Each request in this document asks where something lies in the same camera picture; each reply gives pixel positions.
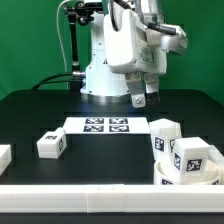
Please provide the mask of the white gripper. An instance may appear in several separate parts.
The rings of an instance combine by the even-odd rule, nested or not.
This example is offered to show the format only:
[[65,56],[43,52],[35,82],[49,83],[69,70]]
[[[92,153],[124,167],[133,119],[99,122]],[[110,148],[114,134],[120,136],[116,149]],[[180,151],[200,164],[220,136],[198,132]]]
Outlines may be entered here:
[[[120,14],[120,30],[112,27],[110,15],[104,17],[106,59],[113,73],[123,73],[134,108],[155,105],[160,102],[159,79],[155,74],[165,74],[166,53],[152,48],[147,42],[144,25],[132,10]],[[142,84],[144,75],[145,91]]]

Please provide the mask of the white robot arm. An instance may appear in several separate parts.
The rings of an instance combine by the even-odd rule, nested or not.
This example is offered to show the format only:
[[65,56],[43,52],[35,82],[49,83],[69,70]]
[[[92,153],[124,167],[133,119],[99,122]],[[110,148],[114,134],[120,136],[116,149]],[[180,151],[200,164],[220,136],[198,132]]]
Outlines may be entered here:
[[81,92],[96,101],[119,102],[126,97],[135,108],[159,102],[159,79],[166,73],[166,53],[148,37],[142,0],[135,7],[108,0],[91,12],[91,61]]

